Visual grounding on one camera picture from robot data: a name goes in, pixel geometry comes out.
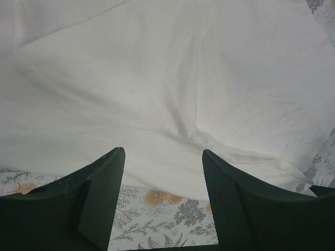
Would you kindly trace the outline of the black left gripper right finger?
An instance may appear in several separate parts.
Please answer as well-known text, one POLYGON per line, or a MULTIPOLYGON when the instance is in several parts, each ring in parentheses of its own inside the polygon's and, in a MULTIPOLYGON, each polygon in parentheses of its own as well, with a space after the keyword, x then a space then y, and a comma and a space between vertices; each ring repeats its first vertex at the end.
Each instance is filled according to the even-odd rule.
POLYGON ((334 250, 334 189, 291 192, 230 165, 210 150, 203 171, 220 250, 334 250))

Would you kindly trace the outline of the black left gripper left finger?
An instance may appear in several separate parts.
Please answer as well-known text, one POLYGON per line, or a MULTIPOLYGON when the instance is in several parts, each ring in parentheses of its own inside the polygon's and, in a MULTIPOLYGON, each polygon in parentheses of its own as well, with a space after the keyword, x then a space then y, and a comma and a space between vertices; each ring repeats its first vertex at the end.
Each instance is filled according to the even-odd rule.
POLYGON ((1 197, 1 250, 107 250, 124 172, 118 147, 23 195, 1 197))

